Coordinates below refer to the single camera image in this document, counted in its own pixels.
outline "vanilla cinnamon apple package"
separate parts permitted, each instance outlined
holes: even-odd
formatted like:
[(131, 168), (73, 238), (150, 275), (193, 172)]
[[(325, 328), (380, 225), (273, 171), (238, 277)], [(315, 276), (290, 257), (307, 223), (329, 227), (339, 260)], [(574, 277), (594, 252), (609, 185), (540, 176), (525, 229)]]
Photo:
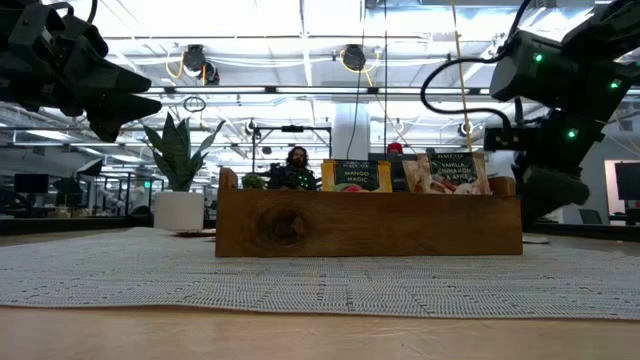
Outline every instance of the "vanilla cinnamon apple package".
[(403, 161), (410, 192), (425, 194), (490, 195), (484, 154), (419, 154), (418, 161)]

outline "potted plant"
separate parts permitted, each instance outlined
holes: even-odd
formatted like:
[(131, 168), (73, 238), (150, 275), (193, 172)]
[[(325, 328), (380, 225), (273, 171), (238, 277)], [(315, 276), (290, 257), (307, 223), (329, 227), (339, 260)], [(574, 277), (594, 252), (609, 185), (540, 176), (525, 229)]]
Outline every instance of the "potted plant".
[(180, 121), (176, 127), (171, 114), (167, 114), (162, 137), (155, 130), (144, 126), (147, 146), (153, 153), (158, 169), (169, 180), (172, 190), (156, 194), (153, 221), (155, 228), (175, 231), (202, 230), (204, 194), (190, 193), (189, 188), (207, 157), (208, 153), (203, 152), (213, 144), (223, 124), (224, 121), (220, 122), (214, 133), (202, 141), (193, 156), (188, 119)]

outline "wood knot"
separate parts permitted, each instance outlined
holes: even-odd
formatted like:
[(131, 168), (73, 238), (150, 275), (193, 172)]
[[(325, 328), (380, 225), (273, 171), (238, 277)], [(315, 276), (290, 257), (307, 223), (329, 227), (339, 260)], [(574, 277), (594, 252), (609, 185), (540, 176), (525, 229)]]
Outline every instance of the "wood knot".
[(267, 229), (263, 233), (272, 244), (293, 245), (304, 238), (304, 219), (294, 210), (276, 210), (264, 220)]

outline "snake plant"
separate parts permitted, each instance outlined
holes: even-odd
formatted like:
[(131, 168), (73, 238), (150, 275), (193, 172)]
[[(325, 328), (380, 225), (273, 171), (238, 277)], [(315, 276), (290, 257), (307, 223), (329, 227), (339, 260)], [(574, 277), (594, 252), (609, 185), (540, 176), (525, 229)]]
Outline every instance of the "snake plant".
[(208, 153), (203, 152), (213, 144), (224, 121), (218, 124), (213, 134), (207, 136), (200, 144), (198, 151), (191, 156), (191, 137), (188, 119), (180, 121), (176, 127), (171, 114), (167, 114), (162, 137), (148, 126), (144, 126), (147, 134), (147, 146), (153, 152), (153, 159), (158, 168), (169, 179), (169, 187), (173, 191), (189, 191), (193, 178), (202, 168)]

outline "small plant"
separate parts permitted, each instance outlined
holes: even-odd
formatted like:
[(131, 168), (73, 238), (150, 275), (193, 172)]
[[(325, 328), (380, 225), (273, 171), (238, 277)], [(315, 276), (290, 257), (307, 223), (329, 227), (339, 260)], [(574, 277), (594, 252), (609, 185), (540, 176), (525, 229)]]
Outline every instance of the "small plant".
[(147, 146), (153, 152), (153, 159), (158, 168), (169, 179), (169, 187), (173, 191), (189, 191), (196, 173), (202, 168), (208, 149), (222, 128), (224, 121), (218, 124), (213, 134), (207, 136), (200, 144), (198, 151), (191, 156), (191, 137), (188, 119), (180, 121), (176, 127), (171, 114), (162, 130), (162, 137), (148, 126), (144, 126), (149, 142)]
[(266, 183), (263, 178), (258, 175), (248, 174), (242, 177), (243, 189), (260, 189), (264, 190)]

